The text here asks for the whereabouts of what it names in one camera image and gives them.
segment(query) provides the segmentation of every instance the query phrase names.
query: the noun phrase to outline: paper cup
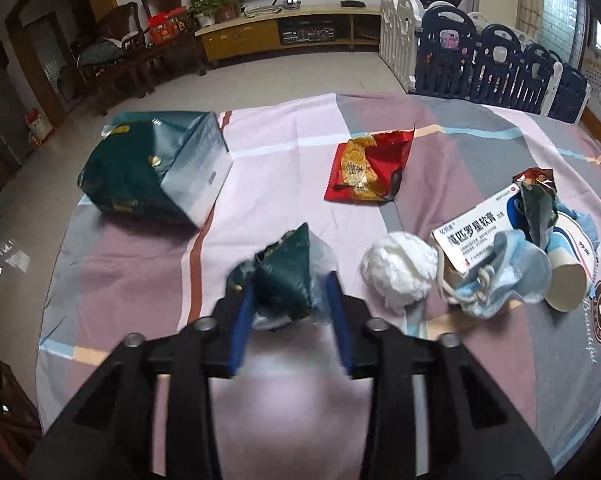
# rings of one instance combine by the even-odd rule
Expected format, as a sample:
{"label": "paper cup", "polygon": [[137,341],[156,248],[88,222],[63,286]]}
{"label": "paper cup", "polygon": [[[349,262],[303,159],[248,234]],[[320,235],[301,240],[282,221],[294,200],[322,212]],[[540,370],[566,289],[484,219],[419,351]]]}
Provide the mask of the paper cup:
{"label": "paper cup", "polygon": [[596,253],[578,222],[564,213],[558,213],[547,256],[552,268],[547,303],[560,312],[578,308],[593,281]]}

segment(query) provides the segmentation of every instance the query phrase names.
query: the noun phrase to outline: window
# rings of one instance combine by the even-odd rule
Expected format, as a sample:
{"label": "window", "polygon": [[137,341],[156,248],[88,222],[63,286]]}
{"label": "window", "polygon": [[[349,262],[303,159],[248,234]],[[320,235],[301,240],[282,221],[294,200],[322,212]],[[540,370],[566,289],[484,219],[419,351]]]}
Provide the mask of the window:
{"label": "window", "polygon": [[601,25],[598,20],[596,20],[596,48],[601,50]]}
{"label": "window", "polygon": [[562,62],[579,67],[587,16],[585,0],[545,0],[538,43]]}

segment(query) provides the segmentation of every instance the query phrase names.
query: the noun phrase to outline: red bag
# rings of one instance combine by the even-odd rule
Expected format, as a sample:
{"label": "red bag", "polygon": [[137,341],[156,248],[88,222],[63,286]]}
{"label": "red bag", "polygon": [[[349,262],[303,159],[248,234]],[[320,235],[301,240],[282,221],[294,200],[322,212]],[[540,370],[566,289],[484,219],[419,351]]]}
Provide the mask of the red bag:
{"label": "red bag", "polygon": [[325,200],[390,202],[403,179],[413,130],[357,137],[339,144],[331,165]]}

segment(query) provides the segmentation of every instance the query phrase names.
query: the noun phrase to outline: green plastic bag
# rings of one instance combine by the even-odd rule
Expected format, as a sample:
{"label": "green plastic bag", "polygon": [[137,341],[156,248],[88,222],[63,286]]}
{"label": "green plastic bag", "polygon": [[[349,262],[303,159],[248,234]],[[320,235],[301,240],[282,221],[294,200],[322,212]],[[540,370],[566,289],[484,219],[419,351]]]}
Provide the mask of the green plastic bag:
{"label": "green plastic bag", "polygon": [[212,112],[124,113],[89,156],[78,186],[101,211],[201,227],[230,167]]}
{"label": "green plastic bag", "polygon": [[229,273],[226,289],[253,285],[256,328],[280,328],[308,316],[326,320],[325,280],[335,269],[329,246],[304,223],[256,253],[252,260],[239,264]]}

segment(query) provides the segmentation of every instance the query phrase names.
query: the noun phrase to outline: yellow tv stand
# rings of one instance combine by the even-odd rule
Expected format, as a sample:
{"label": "yellow tv stand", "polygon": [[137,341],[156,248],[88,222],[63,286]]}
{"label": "yellow tv stand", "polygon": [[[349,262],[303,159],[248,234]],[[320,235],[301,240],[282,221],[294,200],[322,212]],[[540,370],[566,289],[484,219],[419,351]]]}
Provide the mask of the yellow tv stand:
{"label": "yellow tv stand", "polygon": [[[202,40],[210,61],[301,46],[378,46],[379,17],[379,7],[301,6],[296,10],[282,9],[276,14],[216,23],[196,31],[196,36]],[[306,31],[325,20],[333,21],[333,27],[322,29],[321,41],[308,41],[311,35]]]}

